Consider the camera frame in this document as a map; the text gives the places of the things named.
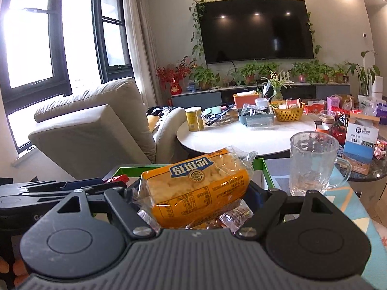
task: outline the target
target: yellow basket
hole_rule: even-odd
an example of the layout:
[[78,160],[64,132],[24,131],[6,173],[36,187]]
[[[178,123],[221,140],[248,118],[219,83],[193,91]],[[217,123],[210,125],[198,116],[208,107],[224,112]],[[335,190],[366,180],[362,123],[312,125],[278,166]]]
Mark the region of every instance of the yellow basket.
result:
[[273,107],[275,116],[280,122],[299,121],[304,112],[305,103],[302,104],[302,108],[295,109],[278,109],[279,105],[284,105],[285,101],[273,101],[271,106]]

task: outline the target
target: purple bag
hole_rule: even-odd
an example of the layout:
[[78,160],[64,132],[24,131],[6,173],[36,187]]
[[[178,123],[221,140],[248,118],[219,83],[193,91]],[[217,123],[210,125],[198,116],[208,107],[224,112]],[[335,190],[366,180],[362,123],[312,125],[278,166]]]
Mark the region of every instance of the purple bag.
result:
[[380,118],[379,124],[387,124],[387,105],[378,103],[376,116]]

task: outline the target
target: orange food package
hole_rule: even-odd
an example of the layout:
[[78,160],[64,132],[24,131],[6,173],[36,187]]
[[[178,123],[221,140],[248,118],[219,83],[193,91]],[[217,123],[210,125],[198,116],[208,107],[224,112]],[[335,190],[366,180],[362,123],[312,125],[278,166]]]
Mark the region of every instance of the orange food package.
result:
[[254,157],[240,159],[229,147],[146,171],[139,193],[150,197],[152,215],[163,228],[192,228],[239,205]]

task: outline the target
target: television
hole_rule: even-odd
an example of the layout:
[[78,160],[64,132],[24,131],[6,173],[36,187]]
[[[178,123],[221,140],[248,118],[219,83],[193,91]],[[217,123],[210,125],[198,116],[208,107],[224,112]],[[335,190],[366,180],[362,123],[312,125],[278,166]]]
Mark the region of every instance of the television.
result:
[[222,0],[204,6],[200,28],[207,64],[314,58],[303,0]]

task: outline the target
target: metal screw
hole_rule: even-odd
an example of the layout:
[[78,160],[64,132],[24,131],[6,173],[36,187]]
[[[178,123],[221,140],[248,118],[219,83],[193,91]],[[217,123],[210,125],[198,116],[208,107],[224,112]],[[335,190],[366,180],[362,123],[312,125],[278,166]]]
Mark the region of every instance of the metal screw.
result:
[[254,228],[246,227],[246,228],[240,228],[238,231],[238,234],[241,237],[252,238],[257,235],[257,231]]
[[152,229],[145,226],[138,226],[133,229],[133,234],[139,237],[146,237],[152,234]]

